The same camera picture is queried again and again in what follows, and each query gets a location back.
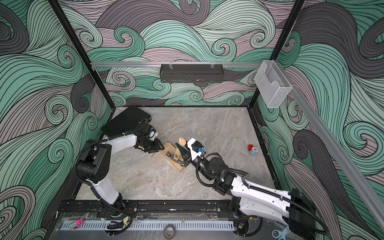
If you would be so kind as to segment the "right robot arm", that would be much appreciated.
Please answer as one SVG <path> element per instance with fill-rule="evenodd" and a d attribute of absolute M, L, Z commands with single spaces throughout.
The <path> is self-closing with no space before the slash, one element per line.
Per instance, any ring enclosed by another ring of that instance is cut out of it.
<path fill-rule="evenodd" d="M 228 167 L 218 153 L 207 154 L 203 145 L 195 139 L 177 143 L 176 146 L 178 156 L 182 158 L 180 163 L 195 167 L 199 183 L 223 196 L 231 196 L 233 213 L 246 217 L 246 220 L 235 223 L 236 235 L 252 237 L 261 230 L 262 227 L 258 226 L 249 231 L 252 218 L 284 225 L 283 230 L 272 231 L 276 240 L 284 240 L 288 234 L 305 240 L 330 234 L 325 222 L 316 215 L 315 205 L 300 190 L 278 191 L 252 183 L 246 179 L 249 176 L 247 172 Z"/>

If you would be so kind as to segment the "wooden board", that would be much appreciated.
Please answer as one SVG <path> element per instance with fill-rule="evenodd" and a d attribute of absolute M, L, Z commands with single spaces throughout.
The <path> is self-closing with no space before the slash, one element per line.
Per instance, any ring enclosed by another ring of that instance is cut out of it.
<path fill-rule="evenodd" d="M 178 172 L 183 171 L 185 163 L 181 157 L 180 151 L 177 150 L 170 142 L 164 144 L 165 149 L 161 150 L 161 153 L 166 158 L 167 162 L 171 164 Z"/>

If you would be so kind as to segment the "wooden handle claw hammer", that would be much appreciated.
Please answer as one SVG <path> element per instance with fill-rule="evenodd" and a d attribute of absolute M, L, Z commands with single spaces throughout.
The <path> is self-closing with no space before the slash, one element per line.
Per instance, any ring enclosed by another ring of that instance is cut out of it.
<path fill-rule="evenodd" d="M 181 147 L 184 147 L 186 145 L 187 141 L 183 138 L 179 139 L 179 143 L 176 144 L 176 147 L 174 147 L 170 142 L 167 142 L 167 151 L 166 156 L 172 160 L 174 163 L 177 163 L 181 165 L 182 167 L 185 166 L 184 160 L 182 157 L 182 152 L 180 150 Z"/>

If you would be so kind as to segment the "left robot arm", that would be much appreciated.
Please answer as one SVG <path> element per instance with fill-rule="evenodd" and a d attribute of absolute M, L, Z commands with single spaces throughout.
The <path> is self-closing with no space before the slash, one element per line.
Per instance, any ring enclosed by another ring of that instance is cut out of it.
<path fill-rule="evenodd" d="M 143 119 L 132 130 L 99 141 L 89 140 L 75 158 L 73 172 L 81 183 L 91 189 L 102 205 L 117 214 L 127 214 L 122 195 L 108 176 L 111 156 L 127 148 L 149 154 L 160 152 L 165 147 L 157 135 L 150 120 Z"/>

